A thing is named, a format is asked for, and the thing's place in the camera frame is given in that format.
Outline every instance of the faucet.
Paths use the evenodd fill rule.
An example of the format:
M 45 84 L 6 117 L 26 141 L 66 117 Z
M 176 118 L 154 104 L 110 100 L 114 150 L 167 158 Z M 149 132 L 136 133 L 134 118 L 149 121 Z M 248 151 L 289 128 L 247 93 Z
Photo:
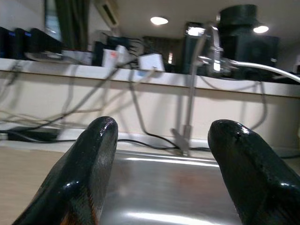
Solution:
M 187 104 L 187 115 L 184 125 L 183 135 L 179 133 L 176 129 L 172 129 L 172 133 L 175 137 L 175 142 L 180 148 L 180 154 L 184 156 L 190 156 L 190 143 L 192 132 L 192 113 L 195 98 L 195 84 L 197 79 L 197 69 L 198 67 L 207 64 L 207 72 L 209 76 L 220 77 L 221 76 L 221 53 L 223 49 L 220 47 L 220 38 L 218 34 L 218 29 L 215 24 L 208 22 L 205 26 L 204 34 L 197 41 L 190 69 L 190 79 L 189 79 L 189 95 Z M 205 44 L 210 41 L 210 47 L 207 52 L 207 56 L 204 56 Z

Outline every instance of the stainless steel sink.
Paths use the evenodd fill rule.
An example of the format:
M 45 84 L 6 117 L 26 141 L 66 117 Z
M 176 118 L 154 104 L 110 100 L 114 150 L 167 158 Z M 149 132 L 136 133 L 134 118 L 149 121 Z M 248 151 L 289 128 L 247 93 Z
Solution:
M 117 151 L 102 225 L 241 225 L 214 159 Z

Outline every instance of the wall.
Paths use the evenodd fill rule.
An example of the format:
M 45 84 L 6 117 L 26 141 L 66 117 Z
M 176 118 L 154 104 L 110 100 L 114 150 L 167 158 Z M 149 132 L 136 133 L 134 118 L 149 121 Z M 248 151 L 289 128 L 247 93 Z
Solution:
M 98 80 L 76 78 L 74 97 L 69 108 L 75 106 L 97 82 Z M 23 74 L 10 87 L 4 101 L 0 101 L 0 108 L 39 118 L 61 113 L 68 95 L 68 83 L 67 77 Z M 127 82 L 110 82 L 106 98 L 103 95 L 106 89 L 100 88 L 82 109 L 99 108 L 105 99 L 110 99 L 127 88 Z M 137 89 L 140 91 L 138 99 L 148 131 L 172 136 L 170 129 L 178 127 L 184 121 L 187 97 L 181 99 L 180 96 L 186 95 L 188 90 L 153 84 L 141 84 Z M 300 99 L 277 96 L 266 98 L 268 117 L 255 131 L 272 146 L 298 148 Z M 192 137 L 207 139 L 212 121 L 218 119 L 231 119 L 251 127 L 260 119 L 262 112 L 260 95 L 197 89 Z M 87 125 L 101 115 L 114 117 L 120 132 L 142 133 L 129 92 L 109 104 L 102 112 L 74 114 L 67 121 Z
M 102 37 L 100 30 L 111 30 L 102 16 L 99 14 L 95 5 L 90 3 L 90 16 L 89 16 L 89 43 L 92 44 L 94 41 L 99 41 Z
M 300 55 L 300 42 L 281 49 L 278 54 L 277 67 L 285 71 L 293 71 L 298 55 Z
M 0 0 L 0 26 L 9 30 L 16 27 L 24 30 L 44 30 L 43 0 Z M 94 4 L 90 3 L 89 43 L 100 39 L 98 30 L 110 30 Z
M 43 0 L 0 0 L 0 26 L 9 30 L 16 27 L 29 30 L 44 29 Z

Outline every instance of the white device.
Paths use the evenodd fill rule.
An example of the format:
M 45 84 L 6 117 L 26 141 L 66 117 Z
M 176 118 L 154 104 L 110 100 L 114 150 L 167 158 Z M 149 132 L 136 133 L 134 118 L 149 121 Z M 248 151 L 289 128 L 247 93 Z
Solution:
M 102 67 L 114 68 L 117 64 L 123 64 L 130 61 L 130 55 L 126 47 L 118 45 L 116 50 L 104 49 Z
M 147 54 L 139 56 L 139 67 L 141 70 L 152 70 L 155 68 L 156 71 L 165 71 L 163 57 L 161 54 Z

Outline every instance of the shelf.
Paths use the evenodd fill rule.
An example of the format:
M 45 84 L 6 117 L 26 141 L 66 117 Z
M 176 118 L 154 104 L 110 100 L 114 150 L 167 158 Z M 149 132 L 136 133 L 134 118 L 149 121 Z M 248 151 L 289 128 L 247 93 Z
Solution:
M 15 62 L 16 60 L 0 59 L 0 70 L 10 71 Z M 22 61 L 21 64 L 23 65 L 21 70 L 22 73 L 57 76 L 71 76 L 72 69 L 77 66 L 35 61 Z M 104 79 L 108 75 L 109 71 L 110 69 L 104 67 L 78 66 L 75 76 L 88 79 Z M 135 70 L 133 81 L 136 82 L 140 80 L 145 73 L 145 71 Z M 120 69 L 112 80 L 128 82 L 129 74 L 129 69 Z M 187 78 L 188 75 L 184 74 L 157 73 L 148 83 L 174 87 L 186 87 Z M 259 82 L 256 81 L 231 81 L 210 77 L 198 77 L 196 88 L 260 94 L 261 90 L 258 83 Z M 300 85 L 264 82 L 264 86 L 265 93 L 267 95 L 300 98 Z

